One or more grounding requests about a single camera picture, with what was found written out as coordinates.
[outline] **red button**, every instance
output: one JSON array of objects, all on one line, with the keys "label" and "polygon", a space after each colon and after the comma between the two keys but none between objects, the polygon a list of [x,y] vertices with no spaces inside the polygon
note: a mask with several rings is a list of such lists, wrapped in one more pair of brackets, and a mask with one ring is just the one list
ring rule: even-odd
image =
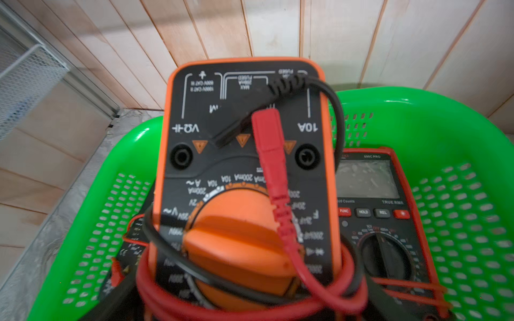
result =
[{"label": "red button", "polygon": [[400,220],[408,220],[411,218],[411,214],[407,210],[394,210],[393,215]]},{"label": "red button", "polygon": [[350,217],[352,215],[352,210],[348,207],[340,207],[339,208],[339,216],[341,217]]}]

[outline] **multimeter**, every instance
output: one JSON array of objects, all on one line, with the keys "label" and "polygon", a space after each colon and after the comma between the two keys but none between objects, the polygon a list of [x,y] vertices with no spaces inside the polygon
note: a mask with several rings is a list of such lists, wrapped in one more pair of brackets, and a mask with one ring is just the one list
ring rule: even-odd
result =
[{"label": "multimeter", "polygon": [[[186,64],[171,77],[155,184],[154,223],[189,259],[211,273],[275,295],[308,294],[282,252],[251,128],[223,148],[210,129],[230,104],[272,79],[301,73],[324,79],[300,58],[211,60]],[[291,208],[302,233],[305,263],[328,285],[341,269],[334,156],[326,98],[306,90],[268,108],[280,110]],[[156,281],[205,307],[260,309],[184,277],[150,252]]]},{"label": "multimeter", "polygon": [[[345,149],[336,184],[341,234],[360,251],[369,275],[438,283],[414,197],[393,149]],[[395,290],[434,298],[424,289]],[[435,292],[435,298],[442,294]],[[419,319],[438,319],[434,306],[395,300]]]}]

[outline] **warning triangle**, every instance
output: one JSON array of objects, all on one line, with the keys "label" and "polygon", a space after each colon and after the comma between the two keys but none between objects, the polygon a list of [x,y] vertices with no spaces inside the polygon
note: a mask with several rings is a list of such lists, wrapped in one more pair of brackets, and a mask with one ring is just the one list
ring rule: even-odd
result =
[{"label": "warning triangle", "polygon": [[237,142],[239,145],[241,145],[241,148],[245,147],[246,142],[250,138],[250,134],[239,134],[235,137],[237,139]]},{"label": "warning triangle", "polygon": [[194,145],[194,148],[196,148],[196,151],[199,154],[201,154],[203,152],[205,146],[207,146],[207,141],[206,140],[194,140],[193,145]]},{"label": "warning triangle", "polygon": [[286,150],[286,153],[289,155],[292,152],[292,149],[296,145],[296,140],[286,140],[284,142],[284,149]]}]

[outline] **wood panel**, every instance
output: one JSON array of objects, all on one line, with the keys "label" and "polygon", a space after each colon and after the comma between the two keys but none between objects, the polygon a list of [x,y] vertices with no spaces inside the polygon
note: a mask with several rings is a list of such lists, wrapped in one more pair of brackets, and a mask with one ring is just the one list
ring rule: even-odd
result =
[{"label": "wood panel", "polygon": [[18,261],[18,258],[23,253],[24,248],[13,248],[0,246],[0,285],[3,284],[7,273],[11,271],[12,267]]},{"label": "wood panel", "polygon": [[252,56],[241,0],[186,0],[209,59]]},{"label": "wood panel", "polygon": [[428,90],[489,116],[514,89],[514,1],[486,1]]},{"label": "wood panel", "polygon": [[0,244],[29,245],[45,218],[46,215],[42,213],[0,204]]},{"label": "wood panel", "polygon": [[64,194],[60,188],[0,169],[0,203],[50,214]]},{"label": "wood panel", "polygon": [[139,0],[111,0],[165,81],[177,68],[159,32]]},{"label": "wood panel", "polygon": [[243,0],[254,56],[298,56],[300,0]]},{"label": "wood panel", "polygon": [[128,108],[139,107],[132,96],[41,0],[20,1],[21,3],[17,0],[5,0],[17,14],[81,69],[100,89],[106,93],[111,91],[116,103]]},{"label": "wood panel", "polygon": [[489,120],[506,134],[514,134],[514,95],[510,97]]},{"label": "wood panel", "polygon": [[166,82],[109,0],[76,0],[141,85],[164,109]]},{"label": "wood panel", "polygon": [[175,63],[205,60],[207,55],[183,0],[141,0]]},{"label": "wood panel", "polygon": [[74,0],[44,2],[141,107],[161,109]]},{"label": "wood panel", "polygon": [[310,1],[310,46],[304,49],[336,89],[356,88],[383,0]]},{"label": "wood panel", "polygon": [[388,0],[363,87],[423,88],[480,0]]},{"label": "wood panel", "polygon": [[66,83],[59,83],[17,126],[85,162],[105,137],[111,119]]},{"label": "wood panel", "polygon": [[66,190],[84,164],[14,129],[0,141],[0,168]]}]

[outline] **green plastic basket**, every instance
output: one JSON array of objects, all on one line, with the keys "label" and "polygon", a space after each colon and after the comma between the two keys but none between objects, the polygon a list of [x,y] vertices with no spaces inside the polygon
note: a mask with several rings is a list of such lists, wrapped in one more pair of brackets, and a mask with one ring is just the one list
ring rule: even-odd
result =
[{"label": "green plastic basket", "polygon": [[[446,300],[461,320],[514,320],[514,146],[454,100],[409,88],[338,93],[346,147],[395,149]],[[76,320],[98,301],[121,235],[153,183],[162,117],[128,133],[100,169],[29,320]]]}]

